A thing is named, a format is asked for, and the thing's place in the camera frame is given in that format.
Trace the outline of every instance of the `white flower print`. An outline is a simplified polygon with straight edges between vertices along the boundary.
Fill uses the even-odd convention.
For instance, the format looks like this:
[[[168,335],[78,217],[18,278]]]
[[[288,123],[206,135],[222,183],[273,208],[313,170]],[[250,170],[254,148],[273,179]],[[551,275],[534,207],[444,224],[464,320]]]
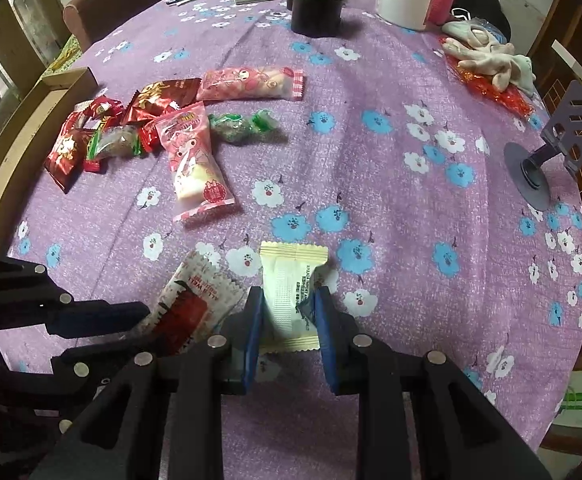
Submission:
[[[282,190],[272,180],[256,180],[251,189],[251,196],[258,205],[277,207],[285,202]]]
[[[431,126],[433,124],[433,116],[429,113],[427,108],[418,105],[404,105],[407,113],[413,117],[418,123]]]
[[[407,152],[404,154],[404,163],[409,167],[410,170],[416,173],[425,174],[429,173],[429,165],[427,164],[427,159],[421,155],[414,152]]]
[[[313,272],[313,288],[328,286],[329,292],[335,294],[338,291],[338,279],[340,273],[328,265],[317,267]]]
[[[484,396],[490,403],[492,403],[495,406],[495,398],[498,396],[496,392],[492,392],[491,390],[489,390],[487,393],[484,394]]]
[[[531,283],[535,285],[538,282],[539,278],[540,278],[540,268],[536,264],[531,264],[529,266],[529,279],[531,280]]]
[[[572,269],[576,274],[582,274],[582,254],[576,254],[573,257]]]
[[[161,194],[162,193],[160,193],[160,191],[155,189],[155,186],[143,187],[141,192],[139,192],[137,195],[136,204],[140,208],[158,205]]]
[[[365,288],[359,288],[355,292],[347,292],[344,295],[343,303],[351,316],[367,317],[371,315],[377,305],[377,296]]]
[[[567,303],[571,306],[576,306],[578,304],[578,295],[575,293],[575,290],[570,290],[567,293]]]
[[[161,63],[165,59],[168,59],[171,56],[171,51],[167,50],[166,52],[162,52],[153,58],[154,62]]]
[[[556,239],[554,238],[553,233],[545,233],[545,242],[549,249],[556,248]]]
[[[546,263],[547,268],[549,269],[549,276],[551,276],[552,280],[558,279],[558,269],[556,269],[556,264],[553,262]]]
[[[257,383],[270,383],[275,381],[282,367],[273,362],[268,357],[261,355],[258,357],[258,364],[255,370],[255,381]]]
[[[334,52],[336,56],[341,57],[344,61],[357,61],[361,57],[357,52],[343,46],[335,49]]]
[[[529,211],[531,211],[531,214],[536,219],[536,221],[542,222],[542,219],[543,219],[542,211],[538,211],[535,207],[533,207],[530,204],[527,204],[527,207],[529,207]]]
[[[262,267],[260,255],[248,245],[227,251],[225,258],[229,270],[245,278],[252,278]]]
[[[487,144],[487,139],[484,137],[476,139],[476,150],[478,150],[480,153],[484,153],[484,155],[491,155],[491,150]]]
[[[420,126],[420,124],[407,124],[407,130],[409,130],[409,133],[412,137],[415,137],[418,140],[422,140],[423,142],[431,139],[431,136],[427,133],[427,130]]]
[[[28,234],[28,224],[26,220],[20,222],[20,226],[18,227],[18,238],[21,240]]]
[[[215,267],[220,266],[220,253],[215,250],[213,244],[206,244],[204,242],[198,242],[196,244],[196,251],[201,256],[204,256],[209,260]]]
[[[153,233],[144,237],[144,257],[149,258],[152,262],[157,261],[160,253],[162,253],[162,235]]]
[[[574,237],[567,231],[558,233],[558,245],[560,245],[563,253],[572,254],[575,251]]]
[[[465,139],[458,137],[458,134],[451,130],[440,130],[435,137],[440,147],[444,148],[449,153],[460,153],[465,151]]]

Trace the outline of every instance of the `candy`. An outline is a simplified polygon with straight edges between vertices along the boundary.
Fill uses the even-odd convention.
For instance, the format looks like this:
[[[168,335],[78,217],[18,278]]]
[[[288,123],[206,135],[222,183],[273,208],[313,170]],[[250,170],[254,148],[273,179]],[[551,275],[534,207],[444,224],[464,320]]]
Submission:
[[[163,115],[144,128],[154,129],[167,151],[177,197],[174,221],[235,202],[211,152],[204,104]]]
[[[305,74],[302,70],[283,68],[223,68],[210,70],[202,78],[197,99],[302,99]]]

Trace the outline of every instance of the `red candy wrapper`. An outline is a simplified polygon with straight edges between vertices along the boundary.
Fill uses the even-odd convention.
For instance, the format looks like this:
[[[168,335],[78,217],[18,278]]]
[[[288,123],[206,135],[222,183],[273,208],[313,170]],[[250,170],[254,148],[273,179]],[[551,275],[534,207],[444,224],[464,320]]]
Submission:
[[[197,92],[199,101],[231,99],[302,99],[305,74],[302,70],[283,68],[223,68],[210,70],[202,78]]]
[[[209,118],[203,103],[158,117],[144,128],[155,130],[168,154],[178,198],[173,221],[235,202],[211,152]]]
[[[80,172],[92,136],[93,130],[77,128],[66,132],[63,128],[44,162],[49,175],[65,193],[71,189]]]
[[[135,92],[122,118],[127,123],[150,121],[163,114],[180,110],[196,100],[200,79],[157,81]]]

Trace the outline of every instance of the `metal screw head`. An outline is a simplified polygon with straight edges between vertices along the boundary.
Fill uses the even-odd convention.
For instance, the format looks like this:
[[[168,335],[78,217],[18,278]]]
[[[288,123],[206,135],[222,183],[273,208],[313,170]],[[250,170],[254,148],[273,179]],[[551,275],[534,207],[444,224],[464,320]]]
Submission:
[[[373,339],[370,338],[367,334],[358,334],[353,338],[353,344],[358,348],[366,348],[371,346],[373,343]]]
[[[73,365],[73,373],[78,377],[86,377],[88,375],[88,365],[82,362],[75,363]]]
[[[151,352],[140,352],[133,358],[133,362],[138,366],[146,366],[153,361],[153,354]]]
[[[226,345],[226,337],[223,335],[212,335],[207,339],[207,345],[211,348],[221,348]]]
[[[431,364],[443,365],[447,362],[447,356],[438,350],[432,350],[427,354],[427,359]]]
[[[71,424],[73,424],[71,422],[71,420],[69,420],[68,418],[63,418],[60,423],[58,424],[58,426],[60,427],[60,433],[65,434],[66,430],[68,430],[69,428],[71,428]]]

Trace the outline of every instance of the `floral tablecloth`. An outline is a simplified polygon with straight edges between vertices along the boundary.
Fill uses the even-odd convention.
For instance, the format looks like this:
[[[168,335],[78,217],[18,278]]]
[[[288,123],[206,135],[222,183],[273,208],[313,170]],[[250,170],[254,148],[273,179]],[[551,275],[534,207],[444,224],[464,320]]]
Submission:
[[[343,10],[343,38],[290,30],[282,1],[159,2],[93,45],[106,95],[225,66],[306,73],[301,102],[222,102],[209,113],[273,111],[288,141],[217,147],[237,206],[174,223],[164,153],[82,174],[67,195],[41,173],[11,254],[42,262],[78,300],[155,299],[183,256],[205,254],[261,283],[262,240],[322,244],[317,279],[396,351],[446,352],[533,448],[562,399],[582,341],[582,214],[560,160],[540,213],[508,177],[504,145],[536,128],[469,94],[438,36]],[[10,366],[49,371],[81,341],[36,326],[0,332]],[[318,352],[260,358],[247,397],[223,400],[226,478],[353,478],[357,402],[330,394]]]

